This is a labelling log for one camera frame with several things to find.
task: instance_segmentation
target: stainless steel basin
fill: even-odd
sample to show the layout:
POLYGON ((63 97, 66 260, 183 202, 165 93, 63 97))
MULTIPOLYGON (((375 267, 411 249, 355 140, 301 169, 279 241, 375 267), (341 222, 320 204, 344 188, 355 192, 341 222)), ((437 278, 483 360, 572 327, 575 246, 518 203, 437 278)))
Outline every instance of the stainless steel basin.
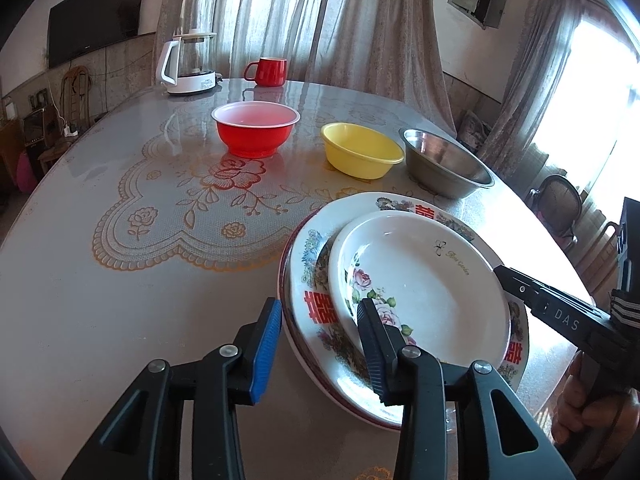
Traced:
POLYGON ((409 173, 428 189, 458 199, 494 185, 489 169, 479 158, 457 145, 423 130, 400 130, 406 144, 409 173))

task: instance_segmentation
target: plate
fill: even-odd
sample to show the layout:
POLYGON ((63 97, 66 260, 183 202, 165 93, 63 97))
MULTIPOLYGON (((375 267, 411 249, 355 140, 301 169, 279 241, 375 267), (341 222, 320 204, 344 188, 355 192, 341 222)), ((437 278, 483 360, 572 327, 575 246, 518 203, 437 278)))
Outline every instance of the plate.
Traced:
POLYGON ((380 319, 441 361, 499 367, 510 315, 493 267, 462 236, 407 211, 378 211, 348 223, 329 257, 329 292, 362 352, 357 306, 371 298, 380 319))
MULTIPOLYGON (((329 252, 338 232, 358 216, 381 210, 433 218, 469 241, 492 267, 502 262, 482 238, 452 215, 427 202, 392 193, 359 193, 331 202, 301 222, 292 234, 280 261, 278 290, 294 352, 334 402, 371 424, 399 430, 402 407, 384 406, 370 389, 364 358, 337 320, 326 275, 329 252), (285 278, 290 281, 286 291, 285 278)), ((509 306, 509 349, 498 372, 515 390, 529 355, 529 328, 522 302, 513 298, 509 306)))

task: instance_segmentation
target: silver screw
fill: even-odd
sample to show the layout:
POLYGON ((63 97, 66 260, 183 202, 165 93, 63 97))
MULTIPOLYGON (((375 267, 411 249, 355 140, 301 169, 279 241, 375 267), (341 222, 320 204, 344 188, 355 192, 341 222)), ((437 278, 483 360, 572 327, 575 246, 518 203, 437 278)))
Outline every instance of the silver screw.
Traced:
POLYGON ((153 374, 157 374, 166 368, 166 361, 164 359, 154 359, 146 368, 153 374))
POLYGON ((238 347, 235 345, 224 345, 220 347, 222 357, 233 357, 238 355, 238 347))
POLYGON ((479 374, 487 375, 492 369, 492 366, 487 361, 476 361, 474 363, 474 370, 479 374))
POLYGON ((420 352, 420 349, 414 345, 407 345, 404 348, 402 348, 402 355, 409 359, 415 359, 417 357, 420 357, 421 353, 422 352, 420 352))

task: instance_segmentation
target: human hand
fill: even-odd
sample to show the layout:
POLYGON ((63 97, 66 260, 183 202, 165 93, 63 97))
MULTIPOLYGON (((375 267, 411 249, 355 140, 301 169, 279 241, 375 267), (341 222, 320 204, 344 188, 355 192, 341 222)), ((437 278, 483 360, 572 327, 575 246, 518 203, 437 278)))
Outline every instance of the human hand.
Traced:
POLYGON ((608 428, 616 417, 621 400, 624 400, 618 423, 593 465, 597 468, 615 460, 625 449, 638 427, 640 405, 638 394, 635 390, 631 390, 624 399, 620 395, 604 397, 583 409, 587 393, 578 378, 581 365, 582 352, 579 352, 569 365, 570 376, 556 405, 551 435, 558 444, 564 444, 572 432, 582 431, 586 426, 608 428))

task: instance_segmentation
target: glass kettle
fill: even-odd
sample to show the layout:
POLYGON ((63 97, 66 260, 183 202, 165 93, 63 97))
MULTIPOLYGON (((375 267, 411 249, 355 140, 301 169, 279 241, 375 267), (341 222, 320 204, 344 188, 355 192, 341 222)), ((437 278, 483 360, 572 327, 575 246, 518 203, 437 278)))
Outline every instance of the glass kettle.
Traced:
POLYGON ((216 33, 192 28, 164 44, 156 79, 170 94, 209 90, 216 85, 215 59, 216 33))

